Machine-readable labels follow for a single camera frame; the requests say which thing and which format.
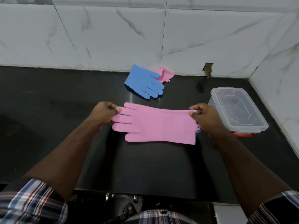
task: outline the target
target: blue glove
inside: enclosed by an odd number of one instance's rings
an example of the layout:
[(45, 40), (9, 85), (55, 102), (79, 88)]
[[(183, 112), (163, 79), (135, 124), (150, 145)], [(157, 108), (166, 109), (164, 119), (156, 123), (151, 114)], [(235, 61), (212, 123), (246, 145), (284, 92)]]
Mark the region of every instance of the blue glove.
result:
[(150, 99), (151, 96), (157, 98), (158, 94), (163, 94), (164, 89), (164, 85), (156, 80), (159, 77), (158, 73), (134, 64), (124, 84), (146, 99)]

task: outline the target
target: transparent container lid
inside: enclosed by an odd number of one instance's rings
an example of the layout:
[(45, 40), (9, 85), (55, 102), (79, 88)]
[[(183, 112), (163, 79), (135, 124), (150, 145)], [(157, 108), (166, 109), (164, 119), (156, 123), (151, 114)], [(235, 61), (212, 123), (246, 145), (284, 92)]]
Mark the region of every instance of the transparent container lid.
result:
[(219, 87), (212, 89), (211, 95), (223, 124), (230, 131), (260, 133), (269, 127), (244, 89)]

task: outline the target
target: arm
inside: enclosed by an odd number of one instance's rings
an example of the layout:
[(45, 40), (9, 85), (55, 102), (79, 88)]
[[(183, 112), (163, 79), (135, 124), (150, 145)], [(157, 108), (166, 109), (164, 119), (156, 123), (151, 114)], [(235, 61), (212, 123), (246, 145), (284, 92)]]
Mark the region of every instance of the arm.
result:
[(236, 197), (247, 217), (261, 203), (283, 191), (291, 190), (225, 128), (212, 106), (198, 104), (190, 109), (200, 110), (201, 114), (190, 112), (189, 115), (218, 145)]
[(48, 183), (68, 201), (78, 181), (93, 136), (120, 111), (116, 108), (117, 106), (110, 102), (99, 102), (89, 117), (24, 177)]

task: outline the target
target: forearm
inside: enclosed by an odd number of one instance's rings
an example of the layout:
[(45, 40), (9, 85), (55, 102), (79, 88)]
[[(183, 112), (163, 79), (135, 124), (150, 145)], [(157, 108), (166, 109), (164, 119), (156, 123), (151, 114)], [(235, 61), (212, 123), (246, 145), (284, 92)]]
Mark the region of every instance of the forearm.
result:
[(24, 176), (42, 180), (69, 200), (93, 136), (100, 125), (85, 120)]
[(234, 192), (247, 217), (261, 203), (291, 189), (228, 130), (219, 129), (212, 137), (219, 147)]

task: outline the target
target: plaid shirt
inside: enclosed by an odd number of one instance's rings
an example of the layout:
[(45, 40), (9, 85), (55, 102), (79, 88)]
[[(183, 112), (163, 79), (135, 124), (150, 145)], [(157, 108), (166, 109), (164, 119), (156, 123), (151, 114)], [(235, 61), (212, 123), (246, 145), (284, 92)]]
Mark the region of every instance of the plaid shirt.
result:
[[(0, 192), (0, 224), (65, 222), (68, 207), (48, 184), (36, 179), (23, 179)], [(282, 192), (262, 203), (248, 220), (249, 224), (279, 224), (299, 222), (299, 193)], [(122, 215), (107, 224), (196, 224), (192, 219), (165, 209)]]

